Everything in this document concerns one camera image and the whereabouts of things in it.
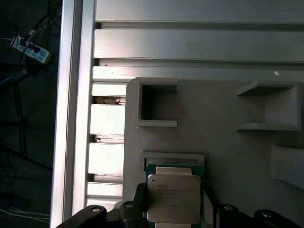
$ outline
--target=electrical outlet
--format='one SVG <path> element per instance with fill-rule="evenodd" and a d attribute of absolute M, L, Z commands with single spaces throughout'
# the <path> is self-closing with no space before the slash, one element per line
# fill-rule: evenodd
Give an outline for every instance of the electrical outlet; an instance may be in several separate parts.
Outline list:
<path fill-rule="evenodd" d="M 34 48 L 27 48 L 27 50 L 24 52 L 27 56 L 32 57 L 33 59 L 39 61 L 40 63 L 47 64 L 52 54 L 48 51 L 43 49 L 42 47 L 32 43 L 32 42 L 24 42 L 24 38 L 21 36 L 18 36 L 17 39 L 13 39 L 12 43 L 10 44 L 13 48 L 17 49 L 18 51 L 23 52 L 25 47 L 27 47 L 29 44 L 31 44 Z"/>

